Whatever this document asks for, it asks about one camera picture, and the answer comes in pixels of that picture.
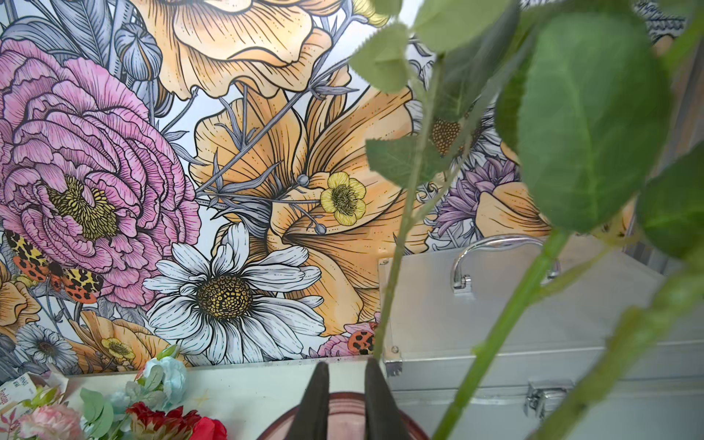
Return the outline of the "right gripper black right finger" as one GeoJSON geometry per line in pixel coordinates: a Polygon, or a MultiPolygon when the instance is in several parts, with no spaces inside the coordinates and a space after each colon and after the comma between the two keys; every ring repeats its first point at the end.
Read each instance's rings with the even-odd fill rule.
{"type": "Polygon", "coordinates": [[[365,421],[368,440],[411,440],[379,362],[365,367],[365,421]]]}

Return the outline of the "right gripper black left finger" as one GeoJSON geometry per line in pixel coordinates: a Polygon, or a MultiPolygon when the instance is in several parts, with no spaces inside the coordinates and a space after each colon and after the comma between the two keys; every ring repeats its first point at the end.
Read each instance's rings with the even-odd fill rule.
{"type": "Polygon", "coordinates": [[[317,363],[286,440],[327,440],[329,383],[328,364],[317,363]]]}

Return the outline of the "pink rose stem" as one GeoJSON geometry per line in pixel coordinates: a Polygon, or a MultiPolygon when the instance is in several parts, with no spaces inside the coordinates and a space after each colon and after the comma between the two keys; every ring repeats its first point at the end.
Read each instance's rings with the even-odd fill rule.
{"type": "Polygon", "coordinates": [[[393,21],[367,38],[350,67],[384,93],[411,86],[421,129],[396,140],[368,139],[370,170],[406,192],[375,334],[380,359],[411,229],[449,191],[486,109],[524,59],[510,53],[521,20],[518,1],[425,1],[414,23],[393,21]]]}
{"type": "Polygon", "coordinates": [[[629,1],[562,1],[528,12],[516,68],[494,93],[500,136],[551,231],[478,354],[436,433],[448,438],[511,331],[539,298],[575,233],[619,214],[665,144],[669,78],[629,1]]]}

